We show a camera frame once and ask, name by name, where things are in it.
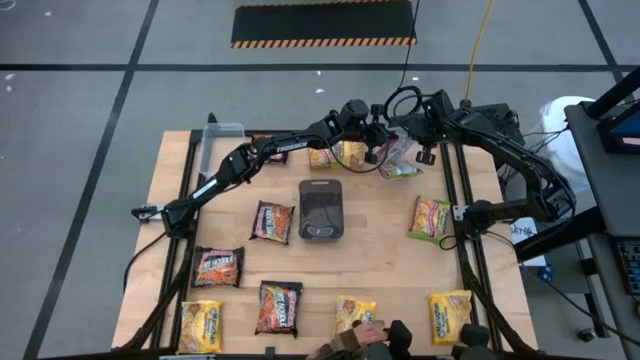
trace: black and orange mat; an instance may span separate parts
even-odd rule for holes
[[[234,49],[415,44],[408,0],[244,5],[236,9]]]

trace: black metal frame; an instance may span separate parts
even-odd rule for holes
[[[287,133],[290,131],[287,130],[253,130],[253,131],[246,131],[245,135],[246,136],[253,136],[253,135],[259,135],[259,134],[276,134],[276,133]],[[188,193],[188,189],[190,186],[190,182],[191,182],[191,177],[192,177],[192,172],[193,172],[193,162],[195,160],[195,152],[197,149],[197,145],[200,143],[200,139],[202,137],[202,130],[192,130],[191,131],[191,136],[189,138],[189,148],[187,150],[187,155],[186,155],[186,162],[185,162],[185,166],[184,166],[184,171],[183,171],[183,175],[182,175],[182,183],[180,186],[180,197],[184,197],[187,195]],[[455,182],[454,182],[454,177],[453,177],[453,172],[451,169],[451,160],[449,158],[449,152],[447,149],[447,145],[446,144],[441,144],[440,145],[440,149],[441,149],[441,153],[442,153],[442,162],[444,165],[444,173],[445,173],[445,182],[447,185],[447,192],[449,195],[449,201],[452,204],[457,204],[457,196],[456,196],[456,189],[455,189]],[[471,203],[473,202],[473,194],[471,192],[471,183],[469,181],[469,174],[467,171],[467,166],[466,166],[466,160],[464,158],[464,150],[462,149],[462,147],[460,146],[459,149],[458,147],[456,147],[456,154],[457,154],[457,158],[458,158],[458,167],[460,169],[460,177],[461,177],[461,182],[462,182],[462,186],[463,186],[463,192],[464,192],[464,196],[465,196],[465,201],[467,203]],[[205,180],[204,176],[202,176],[201,174],[198,175],[198,185],[200,185],[203,181]],[[196,241],[196,237],[197,237],[197,218],[194,220],[195,221],[195,225],[196,225],[196,231],[194,231],[194,235],[187,238],[187,244],[190,243],[195,243]],[[176,255],[177,255],[177,249],[178,249],[178,243],[179,243],[179,239],[171,239],[171,243],[169,245],[169,250],[167,252],[167,261],[165,263],[165,268],[164,268],[164,272],[162,275],[162,285],[161,285],[161,290],[160,290],[160,295],[162,296],[163,294],[166,293],[171,280],[173,278],[173,269],[174,269],[174,265],[175,265],[175,261],[176,261]],[[459,241],[460,244],[463,244],[463,235],[461,232],[456,231],[456,241]],[[487,266],[486,266],[486,259],[485,259],[485,255],[484,255],[484,251],[482,249],[482,244],[480,241],[474,241],[473,242],[473,247],[474,247],[474,252],[475,252],[475,257],[476,257],[476,262],[477,262],[477,271],[478,271],[478,277],[480,279],[481,284],[484,287],[484,290],[486,291],[487,294],[489,294],[489,296],[491,297],[491,285],[489,283],[489,273],[487,270]],[[468,262],[468,254],[466,252],[465,249],[463,249],[462,247],[457,247],[457,255],[458,255],[458,260],[459,260],[459,264],[460,266],[462,266],[463,262]],[[178,314],[180,312],[180,304],[182,301],[184,301],[184,299],[186,298],[186,294],[187,294],[187,290],[189,287],[189,281],[185,281],[184,284],[182,284],[182,287],[180,289],[180,292],[178,293],[178,299],[176,302],[176,309],[174,314]],[[464,284],[465,289],[469,289],[467,284]],[[150,348],[155,349],[158,348],[160,346],[160,338],[161,338],[161,334],[162,334],[162,330],[163,330],[163,325],[164,325],[164,321],[162,321],[163,319],[161,319],[158,324],[156,324],[156,327],[154,328],[152,337],[151,337],[151,343],[150,343]],[[177,348],[178,346],[178,340],[179,340],[179,334],[180,334],[180,316],[174,316],[173,318],[173,324],[172,324],[172,329],[171,329],[171,342],[170,342],[170,348]],[[471,321],[474,324],[478,324],[478,313],[475,307],[472,308],[472,314],[471,314]],[[501,337],[500,337],[500,331],[498,330],[498,328],[496,327],[496,325],[494,324],[494,322],[488,318],[487,319],[487,324],[489,326],[489,331],[491,334],[491,342],[492,342],[492,348],[496,351],[502,351],[503,347],[502,347],[502,341],[501,341]],[[304,357],[306,357],[306,355],[277,355],[274,357],[279,358],[279,359],[303,359]],[[256,359],[264,359],[265,356],[264,355],[244,355],[244,354],[220,354],[220,355],[216,355],[216,358],[220,358],[220,359],[229,359],[229,360],[256,360]],[[412,358],[414,359],[420,359],[420,360],[428,360],[428,359],[436,359],[436,356],[413,356]]]

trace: metal bracket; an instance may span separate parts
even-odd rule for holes
[[[453,220],[454,221],[462,221],[464,220],[464,212],[467,211],[467,205],[453,205]]]

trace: wooden tabletop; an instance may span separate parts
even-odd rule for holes
[[[188,139],[187,131],[165,132],[148,202],[167,203],[178,196]],[[235,139],[216,140],[212,164],[217,164],[238,143]],[[224,303],[222,352],[264,353],[265,347],[274,346],[277,354],[308,354],[334,335],[336,297],[353,295],[377,302],[376,319],[387,324],[394,319],[402,320],[413,333],[410,349],[413,355],[449,354],[449,346],[433,345],[427,297],[462,289],[456,252],[443,251],[433,243],[407,236],[418,195],[427,199],[448,199],[438,149],[435,154],[435,165],[422,167],[425,174],[407,182],[392,183],[382,180],[377,172],[312,171],[306,150],[292,152],[286,165],[265,165],[250,185],[244,184],[222,194],[203,207],[198,245],[218,249],[244,246],[246,249],[239,289],[228,286],[189,289],[187,295],[188,300]],[[465,148],[465,155],[474,198],[501,202],[492,157],[471,147]],[[459,201],[464,203],[455,160],[452,166]],[[338,179],[342,183],[345,233],[337,243],[304,243],[298,236],[298,209],[294,214],[289,246],[248,240],[259,200],[298,206],[298,184],[302,180],[322,178]],[[495,225],[491,230],[511,237],[506,225]],[[162,231],[159,221],[142,225],[136,251]],[[536,347],[512,247],[490,235],[483,238],[483,244],[496,305],[522,339]],[[157,303],[167,249],[168,241],[160,242],[133,265],[113,346],[130,339]],[[261,280],[304,284],[297,339],[290,335],[254,335]],[[481,323],[486,323],[481,305],[476,305]],[[173,309],[170,306],[167,311],[162,345],[169,342]]]

